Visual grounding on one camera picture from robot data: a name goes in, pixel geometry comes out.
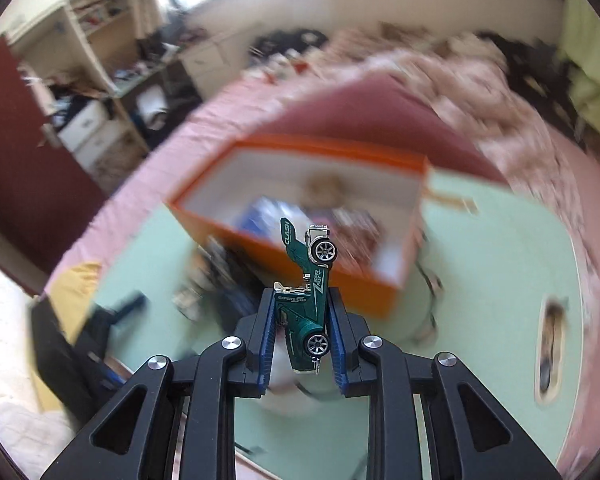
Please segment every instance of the door handle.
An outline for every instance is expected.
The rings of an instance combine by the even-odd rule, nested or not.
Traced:
[[[60,140],[60,137],[58,137],[58,134],[56,134],[56,129],[52,124],[43,124],[40,126],[40,131],[42,132],[43,138],[38,143],[37,148],[41,148],[46,143],[49,143],[49,145],[54,149],[58,149],[60,146],[62,146],[62,141]]]

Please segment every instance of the silver wheel rim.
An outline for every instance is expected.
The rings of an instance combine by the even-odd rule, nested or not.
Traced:
[[[323,356],[329,349],[329,341],[322,334],[314,334],[307,340],[306,349],[311,355]]]
[[[315,255],[321,262],[329,262],[335,258],[336,246],[331,242],[320,242],[315,247]]]

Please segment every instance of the red door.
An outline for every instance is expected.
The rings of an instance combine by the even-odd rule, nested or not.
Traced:
[[[0,231],[51,272],[105,197],[64,147],[43,139],[46,119],[0,38]]]

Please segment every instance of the green toy car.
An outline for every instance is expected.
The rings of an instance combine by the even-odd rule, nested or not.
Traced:
[[[286,348],[291,366],[298,372],[318,372],[320,359],[330,350],[325,330],[329,270],[338,250],[329,240],[329,228],[312,225],[304,244],[296,239],[296,229],[287,219],[280,220],[286,254],[302,269],[302,288],[274,285],[276,320],[285,328]]]

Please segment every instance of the silver screw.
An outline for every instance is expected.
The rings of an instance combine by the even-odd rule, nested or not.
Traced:
[[[362,340],[362,344],[367,348],[380,348],[382,346],[382,338],[377,335],[368,335]]]
[[[442,352],[438,355],[438,362],[443,366],[451,367],[458,362],[458,358],[449,352]]]
[[[149,368],[159,370],[167,365],[167,358],[164,355],[155,355],[149,359]]]
[[[229,337],[225,337],[222,339],[222,346],[227,350],[233,350],[234,348],[238,348],[242,344],[242,339],[236,337],[235,335],[230,335]]]

